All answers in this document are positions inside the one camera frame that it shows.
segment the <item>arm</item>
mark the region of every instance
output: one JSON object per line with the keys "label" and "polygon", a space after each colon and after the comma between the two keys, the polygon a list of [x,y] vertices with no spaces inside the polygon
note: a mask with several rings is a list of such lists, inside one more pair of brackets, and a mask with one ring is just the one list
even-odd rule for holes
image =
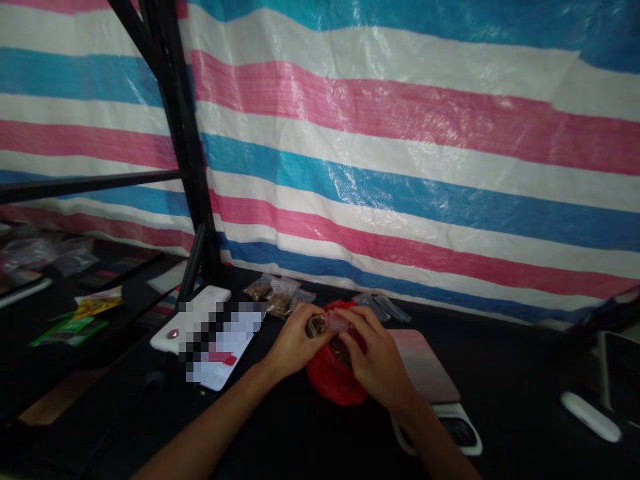
{"label": "arm", "polygon": [[434,480],[480,479],[480,474],[462,453],[438,420],[430,404],[411,384],[393,338],[367,307],[338,310],[367,343],[364,355],[347,333],[341,333],[351,354],[353,374],[398,420],[409,434],[422,462]]}
{"label": "arm", "polygon": [[307,338],[305,324],[323,310],[304,305],[285,323],[267,356],[252,366],[133,477],[135,480],[206,479],[249,416],[283,378],[301,370],[331,338]]}

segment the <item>striped tarp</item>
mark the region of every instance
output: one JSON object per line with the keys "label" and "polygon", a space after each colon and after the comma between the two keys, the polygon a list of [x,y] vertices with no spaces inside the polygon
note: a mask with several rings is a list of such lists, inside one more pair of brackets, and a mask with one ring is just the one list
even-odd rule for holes
{"label": "striped tarp", "polygon": [[[106,2],[1,8],[0,178],[175,166],[155,81]],[[181,14],[224,260],[528,323],[578,321],[640,285],[634,2]],[[180,190],[1,211],[180,251]]]}

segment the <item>red plastic bag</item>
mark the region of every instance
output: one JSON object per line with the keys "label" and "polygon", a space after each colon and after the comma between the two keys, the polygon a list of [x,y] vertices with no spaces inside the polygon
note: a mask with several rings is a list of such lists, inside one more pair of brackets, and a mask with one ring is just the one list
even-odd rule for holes
{"label": "red plastic bag", "polygon": [[[355,302],[338,300],[328,304],[325,311],[334,308],[348,309]],[[349,325],[348,334],[358,342],[363,353],[367,352],[367,344],[360,334]],[[323,346],[307,364],[307,377],[313,388],[327,400],[338,405],[360,405],[367,399],[367,391],[353,376],[353,372],[335,358],[329,345]]]}

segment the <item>hand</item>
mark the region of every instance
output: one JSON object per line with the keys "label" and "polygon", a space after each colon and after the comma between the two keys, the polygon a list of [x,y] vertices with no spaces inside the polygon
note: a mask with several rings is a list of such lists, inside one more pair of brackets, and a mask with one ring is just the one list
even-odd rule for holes
{"label": "hand", "polygon": [[358,330],[367,344],[365,355],[348,333],[340,333],[351,355],[353,374],[365,390],[391,412],[414,402],[419,394],[409,380],[395,340],[380,324],[373,310],[352,307],[336,311]]}
{"label": "hand", "polygon": [[325,345],[334,332],[324,332],[310,339],[305,332],[309,319],[316,314],[324,314],[316,305],[299,305],[282,327],[280,335],[263,360],[269,366],[277,381],[302,370],[309,360]]}

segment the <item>forearm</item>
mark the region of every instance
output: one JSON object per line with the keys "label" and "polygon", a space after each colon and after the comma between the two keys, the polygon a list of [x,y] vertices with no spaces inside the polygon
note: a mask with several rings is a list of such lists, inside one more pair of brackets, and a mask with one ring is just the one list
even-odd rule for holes
{"label": "forearm", "polygon": [[480,474],[440,423],[433,408],[416,395],[391,411],[410,436],[434,480],[480,479]]}
{"label": "forearm", "polygon": [[142,479],[206,479],[249,416],[280,380],[262,361],[192,421],[134,476]]}

